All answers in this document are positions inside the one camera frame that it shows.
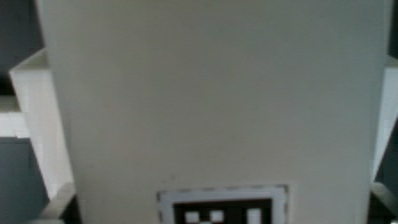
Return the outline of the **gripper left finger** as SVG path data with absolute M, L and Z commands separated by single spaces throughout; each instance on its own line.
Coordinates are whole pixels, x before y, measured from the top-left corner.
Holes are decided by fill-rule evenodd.
M 74 184 L 65 183 L 57 191 L 42 212 L 28 224 L 80 224 L 80 210 Z

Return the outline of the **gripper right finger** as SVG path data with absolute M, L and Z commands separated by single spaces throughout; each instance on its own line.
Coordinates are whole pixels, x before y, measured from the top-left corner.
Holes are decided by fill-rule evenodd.
M 369 216 L 383 219 L 383 224 L 398 224 L 398 196 L 380 182 L 371 183 Z

